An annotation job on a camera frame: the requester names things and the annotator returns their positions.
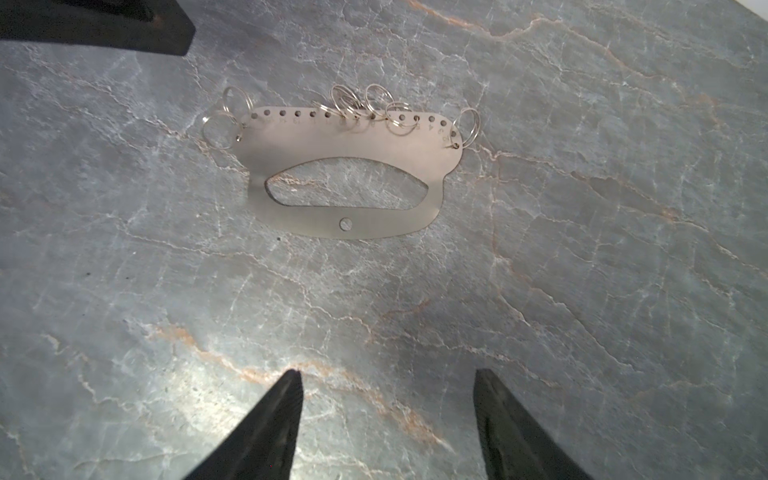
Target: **gray marble countertop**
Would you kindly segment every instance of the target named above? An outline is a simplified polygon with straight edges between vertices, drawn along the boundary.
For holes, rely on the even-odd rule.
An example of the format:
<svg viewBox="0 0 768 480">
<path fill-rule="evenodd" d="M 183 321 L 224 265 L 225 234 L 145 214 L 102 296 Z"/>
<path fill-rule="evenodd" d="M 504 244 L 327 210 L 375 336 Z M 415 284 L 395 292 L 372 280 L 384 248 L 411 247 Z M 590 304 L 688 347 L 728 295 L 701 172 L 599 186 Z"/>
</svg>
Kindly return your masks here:
<svg viewBox="0 0 768 480">
<path fill-rule="evenodd" d="M 484 478 L 489 367 L 596 479 L 768 478 L 768 23 L 730 0 L 181 2 L 186 58 L 0 43 L 0 478 L 181 478 L 303 371 L 294 479 Z M 228 84 L 377 82 L 478 142 L 427 229 L 263 226 Z M 406 207 L 368 161 L 273 180 Z"/>
</svg>

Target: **hole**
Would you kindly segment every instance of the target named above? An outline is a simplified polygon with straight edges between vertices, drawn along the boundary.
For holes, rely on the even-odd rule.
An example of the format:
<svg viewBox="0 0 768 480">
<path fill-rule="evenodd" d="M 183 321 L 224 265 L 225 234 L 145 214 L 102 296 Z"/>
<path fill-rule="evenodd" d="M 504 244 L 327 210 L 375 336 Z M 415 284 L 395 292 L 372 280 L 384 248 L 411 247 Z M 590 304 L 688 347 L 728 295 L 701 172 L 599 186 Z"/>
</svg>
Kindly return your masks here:
<svg viewBox="0 0 768 480">
<path fill-rule="evenodd" d="M 274 200 L 290 206 L 408 210 L 427 186 L 418 178 L 367 158 L 323 158 L 297 165 L 266 181 Z"/>
</svg>

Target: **split ring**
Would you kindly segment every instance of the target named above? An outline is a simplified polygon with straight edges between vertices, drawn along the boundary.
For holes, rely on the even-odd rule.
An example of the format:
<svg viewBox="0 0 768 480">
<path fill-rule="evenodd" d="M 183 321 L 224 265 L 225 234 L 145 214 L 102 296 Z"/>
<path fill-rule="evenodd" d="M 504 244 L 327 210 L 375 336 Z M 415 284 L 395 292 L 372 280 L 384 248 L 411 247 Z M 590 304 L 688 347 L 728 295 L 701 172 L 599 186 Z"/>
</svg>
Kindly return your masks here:
<svg viewBox="0 0 768 480">
<path fill-rule="evenodd" d="M 227 107 L 227 97 L 230 94 L 230 90 L 233 90 L 233 89 L 239 91 L 240 94 L 243 95 L 243 98 L 245 98 L 245 105 L 248 108 L 248 114 L 253 113 L 253 102 L 250 100 L 250 97 L 248 96 L 248 94 L 245 93 L 245 90 L 243 90 L 242 88 L 235 87 L 233 85 L 230 85 L 229 87 L 224 88 L 224 91 L 221 93 L 221 104 L 223 106 L 224 111 L 226 111 L 227 113 L 231 113 L 230 108 Z"/>
<path fill-rule="evenodd" d="M 391 121 L 396 126 L 401 128 L 414 128 L 418 124 L 419 122 L 418 120 L 414 121 L 412 124 L 406 124 L 406 123 L 403 123 L 403 121 L 401 120 L 397 120 L 393 118 L 389 114 L 389 111 L 392 110 L 393 108 L 398 108 L 400 111 L 413 111 L 413 110 L 411 109 L 411 106 L 405 103 L 404 101 L 390 101 L 384 108 L 384 116 L 386 117 L 387 120 Z"/>
<path fill-rule="evenodd" d="M 467 148 L 469 145 L 472 145 L 472 142 L 475 141 L 475 139 L 478 137 L 478 134 L 480 133 L 481 128 L 481 121 L 480 121 L 480 112 L 472 107 L 462 108 L 462 111 L 458 113 L 458 117 L 453 121 L 453 124 L 451 126 L 451 131 L 456 131 L 458 133 L 461 133 L 458 131 L 458 121 L 462 118 L 462 115 L 467 113 L 468 111 L 472 112 L 472 116 L 475 117 L 475 123 L 472 124 L 472 130 L 469 132 L 469 136 L 466 140 L 462 143 L 462 148 Z"/>
<path fill-rule="evenodd" d="M 368 85 L 366 87 L 365 92 L 363 93 L 363 100 L 365 102 L 365 107 L 368 109 L 368 111 L 370 111 L 375 118 L 386 118 L 386 114 L 380 114 L 378 111 L 376 111 L 376 109 L 371 104 L 371 100 L 368 97 L 368 90 L 370 90 L 371 88 L 375 88 L 376 90 L 381 92 L 382 93 L 382 97 L 384 98 L 385 101 L 389 100 L 389 102 L 391 103 L 391 102 L 394 102 L 395 99 L 392 98 L 392 94 L 389 93 L 389 90 L 387 90 L 386 88 L 384 88 L 383 86 L 381 86 L 379 84 L 370 84 L 370 85 Z"/>
<path fill-rule="evenodd" d="M 335 91 L 341 92 L 339 100 L 336 100 L 336 96 L 333 94 Z M 338 110 L 343 117 L 346 118 L 347 113 L 345 112 L 349 112 L 355 119 L 360 118 L 360 114 L 357 113 L 356 108 L 362 108 L 362 102 L 357 98 L 357 95 L 355 95 L 352 88 L 349 88 L 346 85 L 335 84 L 331 87 L 330 97 L 333 106 L 336 107 L 336 110 Z M 344 104 L 343 108 L 339 106 L 340 101 Z"/>
<path fill-rule="evenodd" d="M 217 110 L 214 113 L 212 113 L 209 117 L 203 117 L 203 127 L 201 129 L 202 130 L 201 133 L 203 135 L 203 141 L 206 144 L 210 145 L 211 147 L 216 148 L 217 150 L 229 150 L 230 148 L 232 148 L 231 143 L 229 147 L 219 147 L 218 145 L 215 145 L 212 141 L 210 141 L 208 139 L 208 136 L 205 134 L 205 126 L 208 124 L 208 121 L 213 117 L 227 117 L 232 121 L 232 123 L 238 126 L 238 128 L 240 129 L 240 133 L 235 137 L 236 141 L 240 141 L 240 138 L 241 138 L 240 135 L 243 131 L 243 127 L 240 125 L 240 122 L 237 120 L 237 118 L 234 115 L 232 115 L 229 111 Z"/>
</svg>

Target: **metal plate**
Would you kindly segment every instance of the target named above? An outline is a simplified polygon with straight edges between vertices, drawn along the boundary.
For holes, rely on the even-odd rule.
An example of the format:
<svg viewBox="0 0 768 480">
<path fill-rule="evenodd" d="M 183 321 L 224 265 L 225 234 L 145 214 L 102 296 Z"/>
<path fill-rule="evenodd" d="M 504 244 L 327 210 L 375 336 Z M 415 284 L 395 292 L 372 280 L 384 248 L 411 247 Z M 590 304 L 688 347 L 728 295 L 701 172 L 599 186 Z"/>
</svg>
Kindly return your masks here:
<svg viewBox="0 0 768 480">
<path fill-rule="evenodd" d="M 443 179 L 462 158 L 461 135 L 450 137 L 451 121 L 439 114 L 390 113 L 406 114 L 410 122 L 415 115 L 420 121 L 408 129 L 367 117 L 358 121 L 336 115 L 327 118 L 315 108 L 256 110 L 256 118 L 244 120 L 245 128 L 240 140 L 234 142 L 233 152 L 250 170 L 248 203 L 257 218 L 270 227 L 300 235 L 357 240 L 394 237 L 428 226 L 442 206 Z M 452 147 L 456 142 L 459 148 Z M 306 162 L 335 157 L 367 158 L 399 168 L 427 185 L 426 197 L 411 209 L 390 210 L 294 207 L 279 204 L 269 195 L 266 181 L 274 175 Z M 342 220 L 345 224 L 351 221 L 351 228 L 343 230 Z"/>
</svg>

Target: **key ring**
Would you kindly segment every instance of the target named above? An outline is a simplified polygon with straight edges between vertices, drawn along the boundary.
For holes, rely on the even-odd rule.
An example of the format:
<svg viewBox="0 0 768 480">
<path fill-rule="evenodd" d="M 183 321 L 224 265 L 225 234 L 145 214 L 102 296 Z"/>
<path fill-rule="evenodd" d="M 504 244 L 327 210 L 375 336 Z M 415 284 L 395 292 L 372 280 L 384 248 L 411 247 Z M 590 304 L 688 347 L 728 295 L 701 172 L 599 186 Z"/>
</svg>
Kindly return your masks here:
<svg viewBox="0 0 768 480">
<path fill-rule="evenodd" d="M 230 85 L 229 87 L 224 88 L 224 91 L 221 93 L 221 104 L 223 105 L 224 111 L 226 111 L 227 113 L 231 113 L 230 112 L 230 108 L 227 107 L 227 97 L 230 94 L 230 90 L 233 90 L 233 89 L 239 91 L 240 94 L 243 95 L 243 98 L 245 98 L 245 105 L 246 105 L 246 107 L 248 107 L 248 113 L 249 114 L 252 113 L 253 112 L 253 102 L 250 100 L 250 97 L 248 96 L 248 94 L 242 88 L 235 87 L 233 85 Z"/>
<path fill-rule="evenodd" d="M 478 137 L 478 134 L 480 133 L 480 128 L 481 128 L 480 112 L 472 107 L 467 107 L 467 108 L 462 108 L 462 111 L 458 113 L 458 117 L 456 117 L 456 119 L 453 121 L 453 124 L 451 126 L 451 131 L 456 131 L 457 133 L 461 133 L 458 131 L 458 121 L 461 119 L 462 115 L 467 113 L 468 111 L 471 111 L 472 116 L 475 117 L 475 123 L 472 124 L 472 129 L 469 131 L 469 136 L 462 143 L 462 148 L 467 148 L 469 145 L 472 145 L 472 142 L 474 142 L 475 139 Z M 453 147 L 458 148 L 458 143 L 454 143 Z"/>
<path fill-rule="evenodd" d="M 336 96 L 333 94 L 334 91 L 341 91 L 342 96 L 339 100 L 336 100 Z M 344 113 L 345 111 L 348 111 L 355 119 L 360 118 L 360 114 L 357 113 L 355 109 L 362 108 L 362 102 L 357 98 L 357 95 L 355 95 L 352 88 L 349 88 L 346 85 L 335 84 L 331 87 L 330 97 L 333 106 L 336 107 L 336 110 L 338 110 L 344 118 L 347 118 L 346 113 Z M 339 106 L 340 101 L 345 103 L 344 108 Z"/>
<path fill-rule="evenodd" d="M 213 117 L 227 117 L 232 121 L 232 123 L 238 126 L 238 128 L 240 129 L 240 133 L 238 133 L 237 136 L 235 137 L 235 141 L 240 141 L 240 139 L 242 138 L 243 126 L 237 120 L 237 118 L 234 115 L 232 115 L 229 111 L 217 110 L 214 113 L 212 113 L 209 117 L 203 117 L 203 127 L 201 129 L 202 130 L 201 133 L 203 135 L 203 141 L 217 150 L 229 150 L 230 148 L 232 148 L 231 143 L 229 147 L 219 147 L 215 145 L 212 141 L 210 141 L 208 136 L 205 134 L 205 126 L 208 124 L 208 121 Z"/>
<path fill-rule="evenodd" d="M 405 103 L 404 101 L 390 101 L 386 105 L 386 107 L 384 108 L 384 116 L 386 117 L 387 120 L 391 121 L 397 127 L 401 127 L 401 128 L 414 128 L 418 124 L 419 120 L 414 121 L 412 124 L 404 124 L 402 122 L 403 120 L 405 120 L 404 118 L 401 119 L 401 120 L 396 120 L 396 119 L 392 118 L 392 116 L 389 115 L 389 111 L 392 110 L 393 108 L 398 108 L 399 111 L 413 111 L 413 110 L 411 109 L 411 106 L 409 104 Z"/>
<path fill-rule="evenodd" d="M 375 118 L 386 118 L 385 114 L 380 114 L 379 112 L 376 111 L 375 108 L 373 108 L 373 105 L 371 104 L 371 100 L 370 98 L 368 98 L 368 90 L 370 90 L 371 88 L 376 88 L 377 90 L 379 90 L 379 92 L 383 93 L 382 97 L 384 98 L 384 100 L 389 99 L 390 103 L 394 102 L 395 99 L 392 98 L 392 94 L 389 93 L 389 90 L 387 90 L 386 88 L 384 88 L 379 84 L 370 84 L 366 87 L 365 92 L 363 92 L 363 100 L 365 101 L 365 107 L 368 109 L 368 111 L 371 112 L 371 114 L 373 114 L 373 117 L 371 119 L 373 120 Z"/>
</svg>

